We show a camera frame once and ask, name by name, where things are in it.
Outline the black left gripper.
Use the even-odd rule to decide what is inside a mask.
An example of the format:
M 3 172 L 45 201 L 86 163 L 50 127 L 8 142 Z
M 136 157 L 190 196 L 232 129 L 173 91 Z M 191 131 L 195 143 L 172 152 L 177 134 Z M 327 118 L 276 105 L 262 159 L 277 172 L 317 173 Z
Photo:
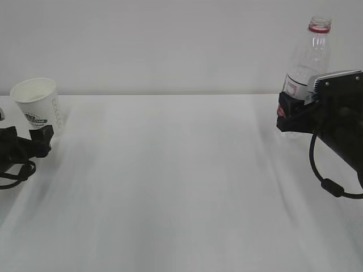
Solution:
M 26 173 L 35 173 L 35 163 L 31 157 L 45 158 L 51 151 L 50 141 L 54 136 L 52 125 L 29 130 L 31 140 L 20 138 L 16 127 L 0 128 L 1 135 L 1 174 L 16 164 L 26 165 Z

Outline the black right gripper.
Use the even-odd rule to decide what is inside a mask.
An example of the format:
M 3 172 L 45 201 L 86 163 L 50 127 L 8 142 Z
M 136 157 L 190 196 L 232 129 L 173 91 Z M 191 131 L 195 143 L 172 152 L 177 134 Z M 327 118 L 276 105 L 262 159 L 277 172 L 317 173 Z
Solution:
M 362 176 L 362 73 L 333 79 L 318 87 L 313 104 L 291 97 L 278 96 L 277 123 L 281 132 L 312 133 L 309 161 L 320 177 L 314 160 L 314 148 L 320 138 L 359 176 Z

